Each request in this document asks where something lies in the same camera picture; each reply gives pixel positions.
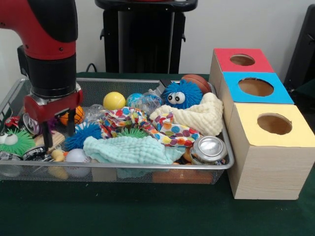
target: wooden box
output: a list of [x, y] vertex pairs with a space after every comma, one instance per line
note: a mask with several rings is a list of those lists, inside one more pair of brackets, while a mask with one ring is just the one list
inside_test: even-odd
[[296, 106], [235, 103], [228, 132], [235, 199], [299, 197], [315, 161], [315, 136]]
[[276, 73], [223, 72], [220, 99], [227, 129], [234, 102], [294, 104]]
[[215, 48], [209, 82], [220, 96], [223, 72], [274, 72], [260, 49]]

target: colorful polka dot cloth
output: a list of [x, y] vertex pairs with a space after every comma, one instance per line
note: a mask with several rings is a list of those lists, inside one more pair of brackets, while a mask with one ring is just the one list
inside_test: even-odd
[[149, 122], [146, 113], [132, 107], [120, 110], [102, 111], [104, 117], [99, 121], [102, 137], [116, 137], [121, 127], [132, 125], [146, 131], [153, 138], [168, 147], [190, 147], [200, 137], [198, 131], [189, 127], [173, 124], [173, 113], [161, 114]]

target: mint green cloth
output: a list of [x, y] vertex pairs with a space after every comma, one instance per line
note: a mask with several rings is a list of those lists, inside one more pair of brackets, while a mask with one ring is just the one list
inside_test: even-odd
[[172, 164], [185, 153], [184, 147], [166, 147], [151, 136], [99, 140], [88, 137], [83, 150], [98, 162], [126, 164]]

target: yellow ball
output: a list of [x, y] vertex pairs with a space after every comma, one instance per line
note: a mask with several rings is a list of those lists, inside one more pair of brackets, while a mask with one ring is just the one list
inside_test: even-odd
[[104, 97], [103, 106], [107, 110], [117, 110], [126, 106], [126, 99], [119, 92], [110, 92]]

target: white wall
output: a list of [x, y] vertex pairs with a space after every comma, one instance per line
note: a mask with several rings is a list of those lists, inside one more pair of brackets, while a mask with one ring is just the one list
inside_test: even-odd
[[283, 80], [313, 0], [199, 0], [186, 13], [181, 73], [209, 73], [213, 48], [261, 48]]
[[[102, 9], [94, 0], [76, 0], [79, 21], [77, 70], [94, 62], [105, 70]], [[284, 79], [307, 7], [312, 0], [199, 0], [186, 13], [186, 43], [182, 46], [180, 73], [209, 73], [214, 47], [261, 48]], [[0, 30], [0, 101], [21, 77], [16, 48], [19, 37]]]

